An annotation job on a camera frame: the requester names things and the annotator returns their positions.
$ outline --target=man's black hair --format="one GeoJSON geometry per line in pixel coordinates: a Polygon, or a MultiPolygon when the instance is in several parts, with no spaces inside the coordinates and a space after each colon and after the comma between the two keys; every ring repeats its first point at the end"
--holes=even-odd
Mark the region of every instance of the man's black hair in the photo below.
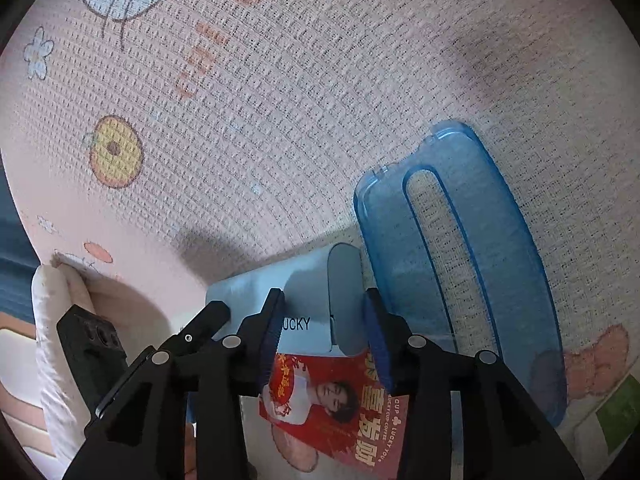
{"type": "Polygon", "coordinates": [[[340,406],[336,412],[331,412],[331,416],[341,424],[346,424],[353,418],[360,407],[358,394],[353,389],[353,386],[346,381],[334,381],[334,384],[347,392],[347,402],[340,406]]]}

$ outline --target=yellow donut print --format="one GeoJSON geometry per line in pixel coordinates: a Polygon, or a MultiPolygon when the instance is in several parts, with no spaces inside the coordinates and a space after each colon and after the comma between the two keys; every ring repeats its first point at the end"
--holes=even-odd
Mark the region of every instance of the yellow donut print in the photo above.
{"type": "Polygon", "coordinates": [[[129,186],[142,168],[142,143],[126,120],[106,116],[95,125],[89,154],[91,169],[102,184],[129,186]]]}

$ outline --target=translucent blue plastic lid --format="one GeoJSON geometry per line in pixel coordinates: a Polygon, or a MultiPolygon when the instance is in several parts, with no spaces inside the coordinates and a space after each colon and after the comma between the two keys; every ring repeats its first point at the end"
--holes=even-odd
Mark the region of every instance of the translucent blue plastic lid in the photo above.
{"type": "Polygon", "coordinates": [[[367,172],[354,208],[376,283],[388,308],[414,333],[457,351],[456,335],[420,222],[407,194],[417,171],[436,177],[462,233],[497,350],[548,420],[566,409],[558,320],[545,270],[500,171],[466,124],[433,127],[416,152],[367,172]]]}

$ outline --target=white shirt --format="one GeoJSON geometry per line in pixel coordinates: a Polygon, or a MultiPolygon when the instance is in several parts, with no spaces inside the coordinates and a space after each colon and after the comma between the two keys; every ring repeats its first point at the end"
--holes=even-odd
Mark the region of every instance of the white shirt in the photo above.
{"type": "Polygon", "coordinates": [[[274,404],[271,399],[268,384],[262,391],[262,401],[271,418],[276,418],[287,424],[295,424],[298,426],[306,422],[306,418],[309,416],[309,411],[311,410],[311,400],[306,392],[308,377],[300,373],[297,368],[294,368],[293,380],[293,391],[289,397],[289,401],[285,405],[289,407],[289,410],[283,410],[282,407],[274,404]]]}

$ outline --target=red card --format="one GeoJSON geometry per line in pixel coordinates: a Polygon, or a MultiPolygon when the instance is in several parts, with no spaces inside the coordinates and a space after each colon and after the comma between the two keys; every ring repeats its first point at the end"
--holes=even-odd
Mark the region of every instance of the red card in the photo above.
{"type": "Polygon", "coordinates": [[[318,451],[396,478],[408,397],[386,393],[370,352],[353,358],[277,354],[260,414],[318,451]]]}

